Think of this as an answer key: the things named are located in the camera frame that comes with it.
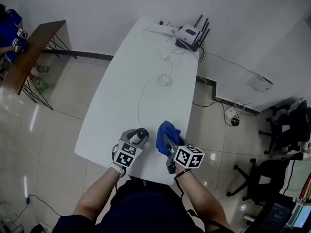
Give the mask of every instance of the white wall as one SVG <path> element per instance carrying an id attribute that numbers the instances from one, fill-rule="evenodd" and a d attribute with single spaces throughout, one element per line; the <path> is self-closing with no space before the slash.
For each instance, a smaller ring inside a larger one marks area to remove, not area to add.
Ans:
<path id="1" fill-rule="evenodd" d="M 117 51 L 135 21 L 194 23 L 200 14 L 210 19 L 206 49 L 250 69 L 286 36 L 311 6 L 311 0 L 0 0 L 24 17 L 31 33 L 38 24 L 65 19 L 71 47 L 77 51 L 111 54 Z M 240 68 L 208 56 L 198 74 L 218 82 L 217 96 L 251 102 L 261 110 L 271 98 L 261 99 L 245 83 Z M 231 89 L 225 85 L 232 83 Z"/>
<path id="2" fill-rule="evenodd" d="M 304 18 L 274 46 L 253 68 L 257 73 L 271 80 L 273 88 L 265 93 L 248 86 L 245 81 L 252 77 L 246 71 L 240 72 L 231 81 L 233 88 L 219 82 L 217 92 L 231 99 L 250 103 L 251 108 L 261 111 L 288 98 L 306 98 L 311 102 L 311 29 Z"/>

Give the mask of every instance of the white device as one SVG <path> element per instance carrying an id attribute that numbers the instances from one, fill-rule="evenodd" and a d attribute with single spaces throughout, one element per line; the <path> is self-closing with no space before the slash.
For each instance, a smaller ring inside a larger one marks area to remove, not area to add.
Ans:
<path id="1" fill-rule="evenodd" d="M 225 117 L 228 120 L 231 120 L 236 114 L 237 114 L 237 112 L 235 111 L 234 107 L 232 107 L 232 106 L 225 110 Z"/>
<path id="2" fill-rule="evenodd" d="M 174 161 L 184 168 L 199 168 L 204 155 L 197 147 L 179 146 Z"/>
<path id="3" fill-rule="evenodd" d="M 173 28 L 170 26 L 160 25 L 160 24 L 152 24 L 149 27 L 150 32 L 160 33 L 167 36 L 175 36 L 177 32 L 177 28 Z"/>
<path id="4" fill-rule="evenodd" d="M 118 173 L 121 173 L 122 170 L 123 170 L 123 167 L 121 167 L 121 166 L 115 164 L 114 162 L 110 163 L 110 165 L 109 165 L 108 168 L 110 168 L 110 167 L 112 167 L 113 169 L 115 169 Z"/>
<path id="5" fill-rule="evenodd" d="M 262 76 L 254 75 L 247 81 L 247 84 L 253 87 L 255 90 L 265 92 L 271 89 L 273 83 Z"/>
<path id="6" fill-rule="evenodd" d="M 53 231 L 52 228 L 50 226 L 48 226 L 47 224 L 42 223 L 42 222 L 40 222 L 40 224 L 43 227 L 43 229 L 45 230 L 45 232 L 51 233 Z"/>
<path id="7" fill-rule="evenodd" d="M 177 38 L 193 46 L 201 35 L 201 31 L 186 24 L 177 32 Z"/>
<path id="8" fill-rule="evenodd" d="M 254 216 L 251 216 L 251 215 L 248 215 L 248 214 L 245 214 L 243 216 L 244 219 L 246 219 L 247 221 L 250 221 L 250 222 L 254 222 L 255 221 L 255 217 Z"/>

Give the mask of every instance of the electrical outlet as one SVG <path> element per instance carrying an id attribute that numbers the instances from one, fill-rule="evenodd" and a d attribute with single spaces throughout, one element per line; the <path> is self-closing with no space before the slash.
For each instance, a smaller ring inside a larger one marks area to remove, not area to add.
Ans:
<path id="1" fill-rule="evenodd" d="M 225 110 L 225 117 L 228 120 L 231 120 L 236 114 L 237 112 L 235 111 L 234 107 L 229 107 L 228 109 Z"/>

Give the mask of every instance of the white table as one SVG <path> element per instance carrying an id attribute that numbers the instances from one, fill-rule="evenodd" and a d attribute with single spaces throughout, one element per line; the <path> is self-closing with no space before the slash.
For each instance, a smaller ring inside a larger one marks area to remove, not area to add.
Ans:
<path id="1" fill-rule="evenodd" d="M 151 24 L 138 20 L 118 49 L 93 97 L 75 152 L 102 166 L 109 166 L 112 147 L 119 142 L 121 134 L 140 128 L 141 123 L 150 137 L 127 174 L 173 184 L 175 175 L 168 174 L 167 157 L 156 149 L 156 133 L 160 124 L 168 120 L 185 137 L 198 59 L 191 52 L 176 47 L 174 40 L 149 32 Z M 158 76 L 170 74 L 171 64 L 165 61 L 170 55 L 172 66 L 177 66 L 172 68 L 173 83 L 161 87 L 161 81 L 157 84 Z"/>

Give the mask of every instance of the blue cloth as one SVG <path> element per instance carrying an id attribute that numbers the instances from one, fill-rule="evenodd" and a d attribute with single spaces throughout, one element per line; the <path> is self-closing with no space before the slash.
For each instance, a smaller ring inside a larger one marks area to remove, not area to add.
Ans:
<path id="1" fill-rule="evenodd" d="M 13 46 L 13 41 L 18 40 L 18 44 L 27 45 L 27 40 L 20 38 L 17 35 L 18 24 L 21 22 L 22 17 L 13 9 L 8 10 L 3 21 L 0 22 L 0 47 Z M 6 53 L 8 59 L 13 62 L 18 53 L 10 51 Z"/>
<path id="2" fill-rule="evenodd" d="M 157 135 L 156 135 L 156 148 L 157 150 L 168 156 L 171 154 L 171 152 L 168 150 L 168 148 L 165 145 L 164 142 L 164 134 L 168 135 L 174 143 L 179 144 L 179 135 L 180 135 L 181 131 L 175 129 L 174 125 L 172 125 L 169 121 L 164 121 L 158 131 L 157 131 Z"/>
<path id="3" fill-rule="evenodd" d="M 202 233 L 168 186 L 141 180 L 127 181 L 111 200 L 110 210 L 94 225 L 84 216 L 62 216 L 53 233 Z"/>

